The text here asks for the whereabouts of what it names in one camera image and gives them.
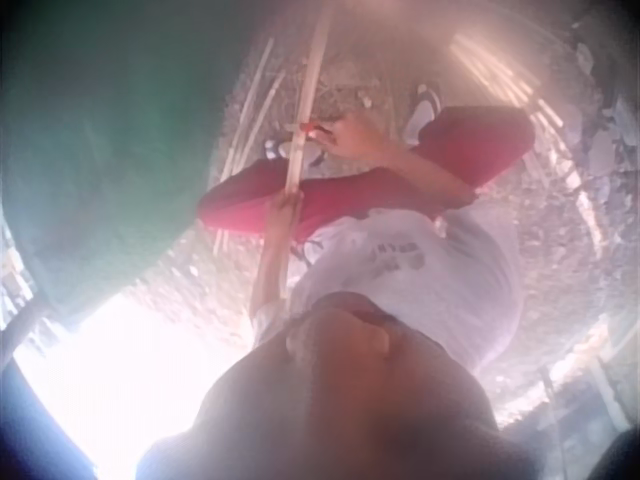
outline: dirt ground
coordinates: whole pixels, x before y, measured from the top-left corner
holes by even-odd
[[[410,115],[417,85],[437,80],[445,105],[513,104],[525,108],[536,122],[534,151],[483,190],[515,214],[526,289],[514,341],[480,375],[507,422],[534,406],[516,407],[514,402],[538,384],[540,367],[551,368],[570,354],[582,358],[574,370],[584,367],[585,359],[602,346],[601,340],[593,341],[594,325],[624,330],[637,321],[637,149],[625,143],[616,119],[603,111],[601,89],[563,39],[491,12],[467,13],[461,18],[473,22],[461,19],[448,24],[450,28],[425,28],[431,32],[425,35],[406,25],[341,11],[334,17],[314,115],[365,108],[380,128],[397,137]],[[256,38],[229,98],[225,128],[212,156],[212,185],[270,37],[275,46],[254,111],[280,71],[285,79],[250,158],[263,156],[265,140],[290,137],[287,126],[294,121],[315,18],[314,11],[293,6],[275,15]],[[432,11],[425,25],[437,25],[436,20]],[[456,32],[458,40],[451,35]],[[561,126],[544,105],[560,118]],[[594,143],[598,155],[590,154]],[[353,167],[329,158],[307,176],[351,173]],[[224,338],[245,350],[251,343],[246,309],[260,240],[231,234],[228,248],[214,255],[214,239],[215,232],[194,224],[126,293],[172,322],[195,329],[205,342]]]

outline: red pants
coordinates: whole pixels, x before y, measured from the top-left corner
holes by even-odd
[[[449,107],[420,131],[413,151],[473,188],[489,182],[529,151],[533,126],[512,107]],[[284,188],[287,160],[259,160],[211,189],[198,205],[210,228],[260,234],[271,197]],[[412,183],[385,168],[339,178],[303,180],[304,204],[295,239],[344,216],[364,217],[372,208],[414,210],[430,217],[442,209]]]

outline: bright light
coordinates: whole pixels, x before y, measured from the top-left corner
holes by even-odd
[[[122,296],[47,352],[16,352],[27,381],[100,478],[135,475],[157,439],[190,427],[204,394],[244,352],[194,335]]]

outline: green fabric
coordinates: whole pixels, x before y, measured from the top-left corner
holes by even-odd
[[[4,212],[63,320],[130,283],[193,222],[255,3],[45,0],[12,12]]]

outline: person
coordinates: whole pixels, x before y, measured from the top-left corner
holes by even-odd
[[[357,113],[318,124],[311,137],[366,173],[287,195],[286,161],[265,160],[205,196],[205,224],[264,232],[255,346],[189,431],[143,457],[138,478],[536,477],[473,375],[509,343],[522,308],[513,223],[475,189],[531,148],[533,129],[514,108],[439,112],[430,97],[405,132],[412,149]],[[413,128],[425,111],[432,121]],[[285,302],[291,239],[311,266]]]

